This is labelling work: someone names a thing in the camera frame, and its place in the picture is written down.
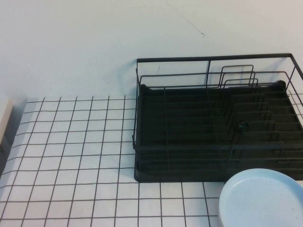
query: scratch mark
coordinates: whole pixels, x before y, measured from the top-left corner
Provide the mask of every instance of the scratch mark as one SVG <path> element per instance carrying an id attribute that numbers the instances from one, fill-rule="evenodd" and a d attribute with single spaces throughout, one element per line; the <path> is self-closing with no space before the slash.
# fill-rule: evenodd
<path id="1" fill-rule="evenodd" d="M 165 1 L 166 4 L 168 4 L 176 13 L 178 13 L 178 15 L 180 17 L 182 17 L 184 20 L 186 20 L 192 27 L 194 27 L 195 30 L 197 30 L 201 35 L 203 35 L 203 37 L 205 36 L 205 34 L 203 32 L 201 32 L 193 23 L 191 23 L 189 20 L 187 20 L 184 16 L 182 16 L 182 14 L 175 8 L 173 7 L 171 4 L 168 3 L 168 1 Z"/>

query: black dish rack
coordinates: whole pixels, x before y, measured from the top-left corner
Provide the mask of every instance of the black dish rack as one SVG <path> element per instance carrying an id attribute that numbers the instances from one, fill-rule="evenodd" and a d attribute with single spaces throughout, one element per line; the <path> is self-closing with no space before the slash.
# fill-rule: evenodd
<path id="1" fill-rule="evenodd" d="M 303 180 L 303 73 L 292 54 L 138 59 L 136 72 L 137 181 L 221 182 L 250 168 Z"/>

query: black drip tray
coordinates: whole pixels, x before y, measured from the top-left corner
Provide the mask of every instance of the black drip tray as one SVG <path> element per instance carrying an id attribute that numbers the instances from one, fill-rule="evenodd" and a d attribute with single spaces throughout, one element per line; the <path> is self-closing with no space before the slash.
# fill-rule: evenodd
<path id="1" fill-rule="evenodd" d="M 294 145 L 302 143 L 303 131 L 284 82 L 230 88 L 141 85 L 137 124 L 139 182 L 226 181 L 249 168 L 303 179 L 302 151 Z"/>

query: white grid mat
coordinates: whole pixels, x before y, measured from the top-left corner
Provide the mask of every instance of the white grid mat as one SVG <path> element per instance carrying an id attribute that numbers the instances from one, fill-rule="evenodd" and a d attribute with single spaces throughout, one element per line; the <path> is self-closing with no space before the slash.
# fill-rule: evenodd
<path id="1" fill-rule="evenodd" d="M 0 179 L 0 227 L 219 227 L 223 183 L 137 183 L 135 99 L 31 100 Z"/>

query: blue plate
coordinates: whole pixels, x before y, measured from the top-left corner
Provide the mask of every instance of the blue plate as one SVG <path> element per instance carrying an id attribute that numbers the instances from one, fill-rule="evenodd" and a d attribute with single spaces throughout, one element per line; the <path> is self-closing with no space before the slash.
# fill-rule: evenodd
<path id="1" fill-rule="evenodd" d="M 303 227 L 303 187 L 277 171 L 242 171 L 222 189 L 219 221 L 222 227 Z"/>

